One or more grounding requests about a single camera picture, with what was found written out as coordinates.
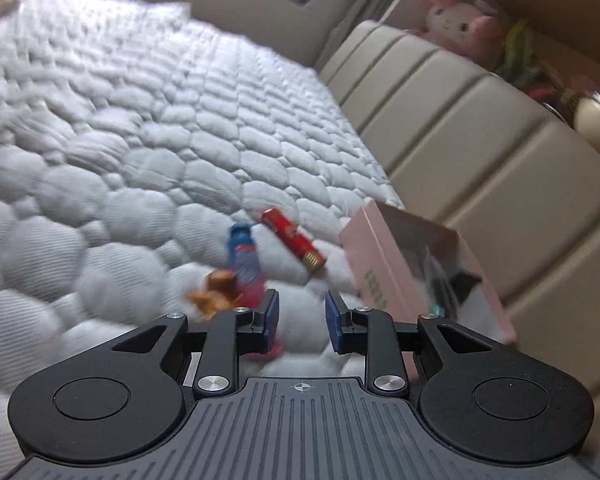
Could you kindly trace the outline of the green artificial plant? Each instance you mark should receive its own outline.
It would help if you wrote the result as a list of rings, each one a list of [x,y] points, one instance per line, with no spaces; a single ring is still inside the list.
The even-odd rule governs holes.
[[[493,73],[516,89],[527,92],[551,86],[553,81],[535,53],[534,33],[528,20],[519,20],[509,29],[502,43]]]

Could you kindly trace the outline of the black object in box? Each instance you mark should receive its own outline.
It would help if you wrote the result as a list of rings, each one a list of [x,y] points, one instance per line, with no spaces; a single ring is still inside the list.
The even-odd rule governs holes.
[[[449,306],[464,304],[472,291],[481,283],[482,278],[478,274],[465,271],[457,272],[446,282],[446,303]]]

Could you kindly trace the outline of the red cylindrical tube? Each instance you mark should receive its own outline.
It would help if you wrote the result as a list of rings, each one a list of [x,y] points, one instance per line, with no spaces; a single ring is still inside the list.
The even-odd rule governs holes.
[[[260,220],[311,274],[324,268],[325,256],[279,209],[265,209],[260,213]]]

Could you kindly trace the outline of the teal plastic handle tool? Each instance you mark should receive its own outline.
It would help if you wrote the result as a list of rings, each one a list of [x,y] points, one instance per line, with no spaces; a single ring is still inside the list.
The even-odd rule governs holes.
[[[437,301],[433,301],[429,305],[428,312],[431,315],[437,316],[438,318],[444,318],[446,315],[444,304],[439,304]]]

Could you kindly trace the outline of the black tool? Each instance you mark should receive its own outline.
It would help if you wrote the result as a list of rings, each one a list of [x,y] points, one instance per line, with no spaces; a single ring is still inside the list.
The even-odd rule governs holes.
[[[460,305],[453,304],[449,306],[446,303],[446,282],[449,278],[445,270],[443,270],[441,263],[428,248],[420,248],[416,252],[416,259],[420,269],[419,275],[422,278],[422,286],[424,286],[424,299],[427,312],[429,305],[433,301],[437,301],[439,304],[444,304],[446,311],[445,318],[456,320]]]

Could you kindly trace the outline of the grey blue pink packet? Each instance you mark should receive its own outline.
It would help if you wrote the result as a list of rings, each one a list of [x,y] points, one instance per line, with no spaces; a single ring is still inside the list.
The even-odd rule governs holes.
[[[238,222],[230,228],[227,249],[228,267],[236,278],[236,304],[257,310],[265,296],[266,284],[249,223]]]

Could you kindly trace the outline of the beige padded headboard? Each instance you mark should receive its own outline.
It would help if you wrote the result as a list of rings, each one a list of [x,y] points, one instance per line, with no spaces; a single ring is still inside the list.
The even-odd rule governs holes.
[[[501,78],[375,22],[321,78],[406,208],[463,235],[520,348],[600,411],[600,154]]]

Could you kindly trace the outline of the pink cardboard box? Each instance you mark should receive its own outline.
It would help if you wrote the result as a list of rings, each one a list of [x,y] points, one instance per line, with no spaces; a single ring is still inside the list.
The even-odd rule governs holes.
[[[366,306],[405,323],[429,314],[416,259],[420,248],[428,248],[448,278],[460,271],[482,278],[460,304],[457,319],[449,320],[501,344],[516,341],[514,326],[494,286],[457,231],[396,207],[369,202],[343,228],[340,243]]]

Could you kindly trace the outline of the brown wooden figurine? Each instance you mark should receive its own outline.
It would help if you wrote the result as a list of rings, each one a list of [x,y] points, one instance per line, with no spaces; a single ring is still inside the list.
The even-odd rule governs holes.
[[[241,307],[242,294],[236,273],[225,269],[213,270],[206,276],[204,288],[194,290],[187,299],[200,310],[204,321],[210,321],[219,312]]]

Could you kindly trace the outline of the pink plush toy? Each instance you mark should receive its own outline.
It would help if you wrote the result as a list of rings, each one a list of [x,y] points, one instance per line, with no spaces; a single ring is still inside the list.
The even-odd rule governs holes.
[[[505,30],[496,11],[482,0],[428,0],[431,4],[423,29],[411,33],[439,48],[490,70],[498,60]]]

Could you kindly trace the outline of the white quilted mattress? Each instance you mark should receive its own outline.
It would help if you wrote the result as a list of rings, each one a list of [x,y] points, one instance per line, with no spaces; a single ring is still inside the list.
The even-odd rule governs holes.
[[[309,68],[194,21],[183,3],[20,0],[0,18],[0,478],[21,460],[12,390],[170,312],[253,225],[280,296],[282,355],[247,375],[354,376],[326,292],[358,304],[339,243],[369,200],[398,203]],[[325,256],[311,274],[260,220],[279,209]]]

